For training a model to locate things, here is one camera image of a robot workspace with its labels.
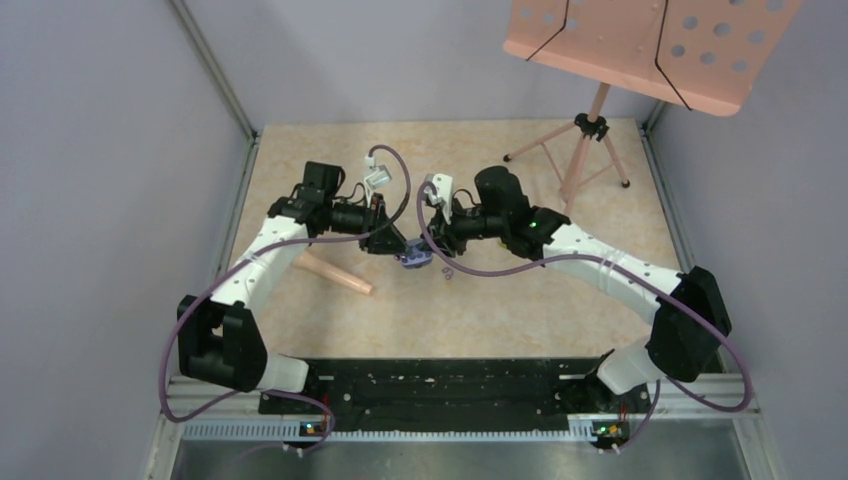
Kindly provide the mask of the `grey earbud charging case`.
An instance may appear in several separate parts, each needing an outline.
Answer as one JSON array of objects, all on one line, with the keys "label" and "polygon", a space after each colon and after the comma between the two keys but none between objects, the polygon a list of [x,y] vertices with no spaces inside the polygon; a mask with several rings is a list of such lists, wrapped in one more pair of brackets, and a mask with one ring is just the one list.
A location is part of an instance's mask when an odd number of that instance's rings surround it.
[{"label": "grey earbud charging case", "polygon": [[419,269],[430,265],[432,257],[432,251],[427,243],[421,238],[416,238],[406,242],[406,250],[398,256],[398,260],[405,269]]}]

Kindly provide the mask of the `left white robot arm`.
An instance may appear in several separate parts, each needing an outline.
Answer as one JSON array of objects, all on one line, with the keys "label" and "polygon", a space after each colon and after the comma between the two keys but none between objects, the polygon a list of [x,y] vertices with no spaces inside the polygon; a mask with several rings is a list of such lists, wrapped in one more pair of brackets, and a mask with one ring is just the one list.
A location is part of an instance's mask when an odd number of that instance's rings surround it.
[{"label": "left white robot arm", "polygon": [[315,243],[358,242],[374,255],[400,255],[406,241],[386,212],[377,188],[391,175],[373,157],[365,160],[364,200],[339,196],[342,167],[308,162],[292,194],[276,200],[260,230],[232,269],[199,297],[178,308],[180,372],[238,392],[282,391],[297,413],[319,404],[320,386],[306,361],[270,353],[257,318],[284,272]]}]

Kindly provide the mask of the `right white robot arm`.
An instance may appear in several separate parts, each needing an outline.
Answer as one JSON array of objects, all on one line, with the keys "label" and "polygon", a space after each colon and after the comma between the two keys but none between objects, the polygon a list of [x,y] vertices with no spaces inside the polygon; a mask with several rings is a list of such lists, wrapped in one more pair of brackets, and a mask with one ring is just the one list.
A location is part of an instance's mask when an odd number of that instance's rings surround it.
[{"label": "right white robot arm", "polygon": [[661,378],[691,383],[705,372],[732,329],[711,272],[672,270],[608,245],[566,215],[531,205],[504,166],[481,170],[474,182],[479,201],[465,208],[454,197],[452,177],[427,176],[419,195],[435,211],[423,230],[428,247],[455,258],[470,240],[497,239],[531,267],[580,279],[649,325],[647,337],[602,357],[586,385],[594,409],[614,411],[638,385]]}]

